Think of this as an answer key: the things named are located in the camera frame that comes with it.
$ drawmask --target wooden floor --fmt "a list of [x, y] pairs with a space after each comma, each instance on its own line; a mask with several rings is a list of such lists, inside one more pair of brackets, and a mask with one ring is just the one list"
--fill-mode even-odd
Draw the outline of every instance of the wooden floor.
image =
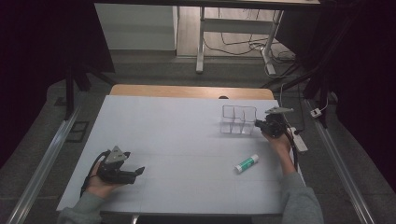
[[[205, 9], [206, 18], [271, 21], [273, 15], [274, 15], [273, 10], [217, 8], [217, 7], [207, 7]], [[195, 57], [197, 55], [199, 25], [200, 25], [199, 21], [200, 21], [200, 8], [198, 7], [179, 8], [179, 22], [178, 22], [178, 31], [177, 31], [177, 56]], [[253, 40], [251, 42], [265, 44], [266, 42], [265, 38], [267, 36], [268, 35], [205, 33], [204, 39], [207, 46], [205, 46], [204, 55], [261, 57], [261, 54], [258, 50], [250, 51], [249, 43], [232, 44], [232, 45], [230, 44], [235, 42], [249, 41], [250, 37], [251, 37], [250, 40]], [[230, 53], [222, 52], [219, 50], [213, 50], [213, 49], [220, 49], [220, 50], [228, 51]], [[272, 50], [273, 53], [277, 55], [279, 52], [286, 51], [288, 49], [281, 44], [274, 44], [272, 46]], [[286, 52], [283, 53], [282, 56], [293, 57], [293, 53]]]

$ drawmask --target glue stick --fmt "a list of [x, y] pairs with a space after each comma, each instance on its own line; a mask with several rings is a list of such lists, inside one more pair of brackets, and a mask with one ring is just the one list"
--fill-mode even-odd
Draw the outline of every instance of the glue stick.
[[247, 158], [246, 160], [242, 161], [241, 163], [235, 166], [235, 169], [238, 173], [242, 173], [246, 171], [250, 166], [257, 163], [259, 161], [259, 156], [254, 154], [253, 156]]

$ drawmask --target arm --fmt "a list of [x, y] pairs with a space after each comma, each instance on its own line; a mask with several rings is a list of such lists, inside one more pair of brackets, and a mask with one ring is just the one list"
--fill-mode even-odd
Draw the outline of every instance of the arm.
[[87, 190], [82, 194], [77, 204], [73, 208], [66, 207], [58, 217], [58, 224], [99, 224], [102, 221], [100, 217], [100, 207], [105, 202], [105, 198], [111, 191], [121, 185], [108, 184], [103, 182], [96, 172], [99, 162], [92, 171]]
[[279, 157], [283, 171], [281, 182], [282, 206], [284, 207], [282, 223], [324, 223], [320, 204], [311, 188], [307, 188], [296, 172], [290, 157], [290, 142], [285, 134], [271, 138], [263, 134], [271, 143]]

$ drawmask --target power strip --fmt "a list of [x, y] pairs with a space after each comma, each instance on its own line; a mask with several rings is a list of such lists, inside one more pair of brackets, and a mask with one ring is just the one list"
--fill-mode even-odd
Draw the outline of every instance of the power strip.
[[295, 134], [294, 132], [296, 131], [296, 128], [292, 127], [290, 128], [291, 133], [293, 134], [293, 140], [294, 140], [294, 144], [297, 147], [297, 150], [299, 152], [306, 152], [308, 150], [308, 148], [306, 147], [303, 138], [301, 138], [301, 136], [299, 134]]

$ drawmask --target person's left hand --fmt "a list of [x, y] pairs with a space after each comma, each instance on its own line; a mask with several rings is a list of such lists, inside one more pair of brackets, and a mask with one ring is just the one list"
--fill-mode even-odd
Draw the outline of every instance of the person's left hand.
[[100, 162], [95, 164], [92, 170], [90, 182], [87, 187], [89, 193], [95, 194], [101, 198], [106, 198], [113, 189], [123, 186], [122, 184], [111, 184], [103, 181], [99, 176], [96, 175]]

